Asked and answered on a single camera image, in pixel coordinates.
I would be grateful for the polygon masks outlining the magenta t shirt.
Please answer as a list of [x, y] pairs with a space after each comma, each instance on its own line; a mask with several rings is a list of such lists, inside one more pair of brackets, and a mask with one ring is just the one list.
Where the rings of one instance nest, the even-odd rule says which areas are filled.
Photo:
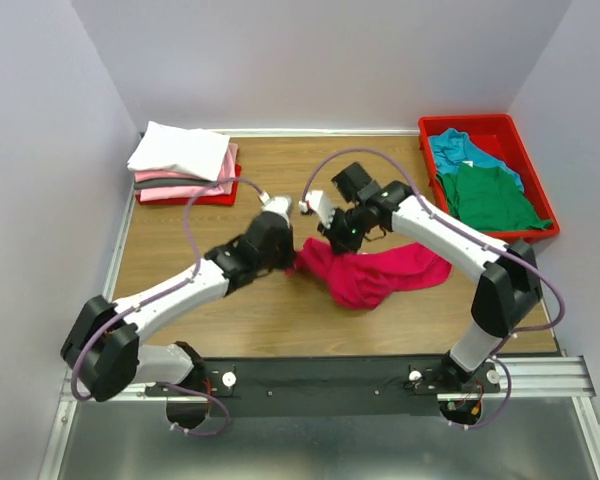
[[295, 252], [288, 275], [307, 274], [322, 282], [338, 305], [373, 310], [395, 292], [428, 289], [443, 284], [452, 265], [426, 247], [411, 243], [380, 253], [337, 255], [315, 238]]

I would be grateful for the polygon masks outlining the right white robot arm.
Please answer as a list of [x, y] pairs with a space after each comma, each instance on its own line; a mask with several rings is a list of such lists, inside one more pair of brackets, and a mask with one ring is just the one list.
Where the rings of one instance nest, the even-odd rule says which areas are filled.
[[402, 181], [382, 186], [357, 162], [332, 182], [351, 208], [335, 206], [320, 190], [304, 193], [303, 208], [318, 216], [318, 229], [335, 253], [357, 252], [378, 227], [419, 242], [474, 281], [470, 326], [444, 355], [433, 378], [450, 391], [465, 390], [543, 298], [532, 247], [523, 240], [508, 244], [462, 224]]

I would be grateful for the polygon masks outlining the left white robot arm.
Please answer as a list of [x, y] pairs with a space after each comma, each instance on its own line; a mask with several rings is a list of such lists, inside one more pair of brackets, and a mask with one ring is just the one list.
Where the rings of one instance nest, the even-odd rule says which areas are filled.
[[203, 360], [185, 342], [152, 346], [149, 339], [184, 314], [286, 270], [294, 259], [293, 229], [285, 212], [262, 210], [246, 231], [207, 252], [162, 283], [115, 302], [98, 295], [82, 307], [60, 354], [71, 369], [78, 400], [104, 402], [128, 386], [163, 384], [194, 393]]

